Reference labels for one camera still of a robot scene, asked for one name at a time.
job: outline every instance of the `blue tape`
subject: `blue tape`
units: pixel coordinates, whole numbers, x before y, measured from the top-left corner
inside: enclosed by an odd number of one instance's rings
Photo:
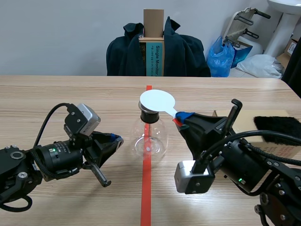
[[[115,134],[111,133],[111,138],[110,138],[110,142],[113,142],[114,140],[116,140],[117,137]]]
[[[177,119],[180,119],[181,123],[185,124],[184,121],[185,119],[191,117],[194,114],[194,112],[188,113],[188,112],[177,112],[177,114],[175,114],[175,117]]]

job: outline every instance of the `white paddle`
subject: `white paddle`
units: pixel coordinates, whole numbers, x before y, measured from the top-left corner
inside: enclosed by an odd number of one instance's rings
[[[152,89],[145,91],[140,96],[141,104],[155,112],[166,112],[175,118],[177,111],[174,109],[174,97],[162,90]]]

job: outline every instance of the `cable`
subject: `cable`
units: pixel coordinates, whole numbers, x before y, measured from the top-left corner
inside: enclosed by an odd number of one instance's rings
[[[246,147],[250,148],[253,152],[256,152],[266,158],[269,158],[269,159],[272,159],[275,161],[279,161],[279,162],[283,162],[283,163],[287,163],[287,164],[291,164],[291,165],[295,165],[295,166],[301,166],[301,161],[299,161],[299,160],[287,159],[287,158],[278,157],[273,154],[266,153],[263,150],[261,150],[260,148],[252,146],[245,139],[241,139],[240,143],[246,145]]]
[[[0,209],[9,211],[9,212],[14,212],[14,213],[19,213],[19,212],[24,212],[30,209],[30,207],[32,206],[32,199],[29,196],[24,196],[21,199],[25,199],[27,201],[27,206],[25,207],[11,207],[11,206],[7,206],[4,204],[0,205]]]
[[[36,141],[34,142],[33,149],[32,149],[32,151],[30,152],[31,155],[32,155],[32,157],[33,157],[33,159],[35,160],[35,162],[37,163],[38,167],[40,168],[40,170],[41,170],[45,175],[47,175],[47,176],[49,176],[49,177],[52,177],[52,178],[54,178],[54,179],[58,179],[58,180],[59,180],[59,179],[64,179],[64,178],[68,178],[68,177],[70,177],[70,176],[73,176],[73,175],[79,173],[79,169],[77,169],[77,170],[75,170],[75,171],[73,171],[73,172],[71,172],[71,173],[67,173],[67,174],[63,174],[63,175],[60,175],[60,174],[57,174],[57,173],[52,173],[52,172],[50,172],[50,171],[44,166],[44,164],[42,163],[41,159],[39,158],[38,154],[37,154],[36,151],[35,151],[35,147],[38,146],[39,141],[40,141],[40,139],[41,139],[41,137],[42,137],[43,131],[44,131],[44,129],[45,129],[45,127],[46,127],[46,125],[47,125],[47,122],[49,121],[50,117],[52,116],[52,114],[53,114],[58,108],[60,108],[60,107],[62,107],[62,106],[66,106],[66,107],[68,108],[68,107],[70,106],[70,104],[68,104],[68,103],[60,103],[60,104],[54,106],[54,107],[50,110],[50,112],[49,112],[48,115],[46,116],[46,118],[45,118],[45,120],[44,120],[44,122],[43,122],[43,124],[42,124],[42,126],[41,126],[41,129],[40,129],[40,131],[39,131],[39,133],[38,133],[37,139],[36,139]]]
[[[264,182],[262,183],[262,185],[255,191],[255,192],[246,192],[243,188],[241,188],[237,183],[235,183],[233,181],[233,183],[236,185],[236,187],[244,194],[249,195],[249,196],[258,196],[261,194],[261,192],[263,192],[270,184],[271,182],[275,179],[275,177],[278,174],[276,172],[271,172],[267,178],[264,180]]]
[[[283,134],[283,133],[270,131],[270,130],[248,131],[248,132],[242,132],[242,133],[237,133],[235,135],[228,136],[225,139],[220,140],[219,142],[215,143],[207,151],[204,151],[202,153],[200,160],[202,161],[202,160],[208,159],[209,157],[216,156],[218,151],[219,151],[218,148],[223,146],[224,144],[226,144],[228,142],[232,142],[234,140],[241,139],[241,138],[244,138],[244,137],[254,137],[254,136],[275,136],[275,137],[286,139],[286,140],[289,140],[289,141],[292,141],[292,142],[295,142],[295,143],[301,145],[301,139],[300,138],[292,137],[290,135],[286,135],[286,134]]]
[[[40,128],[40,131],[39,131],[39,133],[38,133],[37,139],[36,139],[36,141],[34,142],[33,148],[35,148],[36,146],[38,146],[39,141],[40,141],[40,139],[41,139],[41,136],[42,136],[42,134],[43,134],[43,131],[44,131],[46,125],[47,125],[47,122],[49,121],[50,117],[52,116],[52,114],[53,114],[58,108],[60,108],[60,107],[62,107],[62,106],[69,107],[70,104],[68,104],[68,103],[60,103],[60,104],[54,106],[54,108],[51,109],[51,111],[50,111],[50,112],[48,113],[48,115],[46,116],[46,118],[45,118],[45,120],[44,120],[44,122],[43,122],[43,124],[42,124],[42,126],[41,126],[41,128]]]

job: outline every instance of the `wooden board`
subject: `wooden board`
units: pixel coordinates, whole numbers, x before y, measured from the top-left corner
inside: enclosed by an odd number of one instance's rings
[[[139,96],[146,85],[170,92],[176,110],[212,115],[232,107],[283,109],[301,119],[301,100],[282,81],[242,78],[0,76],[0,147],[32,147],[49,110],[58,103],[85,103],[101,117],[98,130],[121,135],[125,143],[102,167],[112,184],[103,188],[88,170],[71,178],[42,182],[30,196],[32,208],[23,213],[0,210],[1,226],[139,226],[142,162],[129,154],[129,131],[139,118]],[[41,139],[46,145],[67,140],[60,109]],[[152,225],[154,226],[258,226],[254,212],[258,197],[242,194],[222,173],[206,194],[176,191],[177,163],[191,160],[185,141],[170,116],[160,114],[169,129],[169,145],[162,161],[152,169]]]

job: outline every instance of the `black lid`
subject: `black lid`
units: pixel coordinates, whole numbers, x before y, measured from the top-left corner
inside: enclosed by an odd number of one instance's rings
[[[148,124],[153,124],[159,120],[159,112],[154,112],[144,107],[140,102],[138,104],[141,110],[141,120]]]

